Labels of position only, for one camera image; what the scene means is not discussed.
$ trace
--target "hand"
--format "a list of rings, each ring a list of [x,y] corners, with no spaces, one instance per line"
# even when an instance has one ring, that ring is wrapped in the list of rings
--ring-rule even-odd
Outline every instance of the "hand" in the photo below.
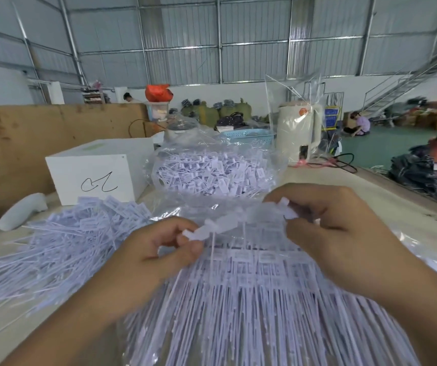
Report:
[[[108,324],[135,311],[167,278],[198,259],[203,243],[181,234],[197,227],[185,218],[171,217],[135,230],[75,295],[84,297],[89,310]],[[160,246],[177,249],[159,258]]]
[[[320,218],[320,226],[289,220],[286,233],[338,286],[378,301],[403,292],[425,269],[350,188],[286,184],[264,201],[277,203],[283,196]]]

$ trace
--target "blue plastic basket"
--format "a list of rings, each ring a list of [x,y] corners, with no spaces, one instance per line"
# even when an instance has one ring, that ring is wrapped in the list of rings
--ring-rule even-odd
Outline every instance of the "blue plastic basket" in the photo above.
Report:
[[[248,128],[245,130],[225,131],[221,133],[221,136],[224,136],[232,141],[238,141],[243,144],[251,144],[253,146],[262,148],[270,147],[274,137],[270,130],[263,128]]]

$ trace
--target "staircase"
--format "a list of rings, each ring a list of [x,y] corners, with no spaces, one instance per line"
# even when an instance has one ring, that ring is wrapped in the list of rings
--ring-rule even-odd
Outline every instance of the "staircase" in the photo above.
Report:
[[[396,75],[400,75],[400,72],[401,70],[366,92],[362,110],[367,117],[379,115],[383,109],[392,104],[401,95],[437,74],[437,55],[435,55],[416,72],[410,72],[409,74],[405,75],[404,78],[398,80],[398,82],[394,82],[392,84],[394,85],[393,87],[388,89],[387,87],[383,87],[376,93],[371,94],[372,91],[383,85],[383,83],[385,83],[387,80]]]

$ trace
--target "plastic container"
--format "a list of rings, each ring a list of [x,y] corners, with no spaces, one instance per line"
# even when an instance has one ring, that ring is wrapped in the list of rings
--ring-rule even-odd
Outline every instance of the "plastic container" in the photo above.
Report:
[[[147,114],[152,122],[164,122],[168,116],[168,102],[147,102]]]
[[[239,141],[243,144],[251,144],[252,146],[267,149],[273,143],[274,135],[270,130],[263,128],[247,128],[244,130],[225,131],[221,136],[234,141]]]

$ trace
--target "purple shirt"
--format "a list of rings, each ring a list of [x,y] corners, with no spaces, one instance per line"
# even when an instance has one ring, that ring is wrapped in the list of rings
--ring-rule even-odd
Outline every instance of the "purple shirt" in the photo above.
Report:
[[[361,116],[356,119],[356,125],[361,126],[361,131],[364,133],[369,132],[369,129],[371,128],[371,123],[369,122],[369,119],[365,116]]]

